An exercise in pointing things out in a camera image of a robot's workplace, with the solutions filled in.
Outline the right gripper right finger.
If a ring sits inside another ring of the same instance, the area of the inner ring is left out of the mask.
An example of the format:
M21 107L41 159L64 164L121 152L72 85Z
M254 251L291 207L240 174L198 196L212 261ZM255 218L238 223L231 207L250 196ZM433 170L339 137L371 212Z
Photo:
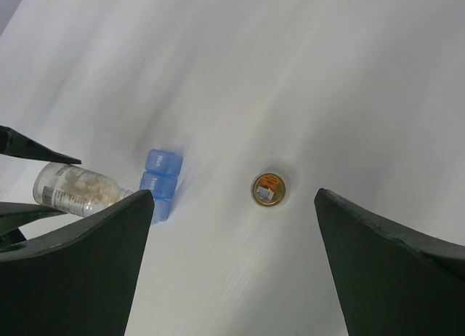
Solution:
M318 225L349 335L463 335L464 247L321 188Z

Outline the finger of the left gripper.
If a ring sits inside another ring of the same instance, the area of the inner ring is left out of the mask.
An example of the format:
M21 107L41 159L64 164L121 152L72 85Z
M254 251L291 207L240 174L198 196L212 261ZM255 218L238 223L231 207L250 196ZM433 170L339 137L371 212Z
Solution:
M64 212L37 204L1 203L1 241L25 241L20 227Z
M22 135L18 131L5 126L1 126L1 154L20 159L62 164L81 164L80 159L53 151Z

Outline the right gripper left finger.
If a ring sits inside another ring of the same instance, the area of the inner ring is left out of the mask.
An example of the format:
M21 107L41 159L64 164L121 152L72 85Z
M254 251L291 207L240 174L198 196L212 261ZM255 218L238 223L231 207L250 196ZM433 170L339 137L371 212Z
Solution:
M123 335L154 202L137 191L33 239L1 243L3 335Z

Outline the clear pill bottle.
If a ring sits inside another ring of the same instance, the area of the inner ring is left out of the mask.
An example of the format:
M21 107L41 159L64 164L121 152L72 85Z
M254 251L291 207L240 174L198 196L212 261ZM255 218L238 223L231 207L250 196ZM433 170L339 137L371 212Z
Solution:
M33 185L38 204L79 217L100 212L132 194L108 176L60 163L47 164Z

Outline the blue pill organizer box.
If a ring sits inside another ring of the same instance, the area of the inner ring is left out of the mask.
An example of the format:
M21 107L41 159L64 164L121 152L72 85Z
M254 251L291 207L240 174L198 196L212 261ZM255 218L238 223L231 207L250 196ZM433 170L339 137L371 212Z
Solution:
M152 225L168 220L182 162L183 158L171 151L152 149L147 155L139 188L152 194Z

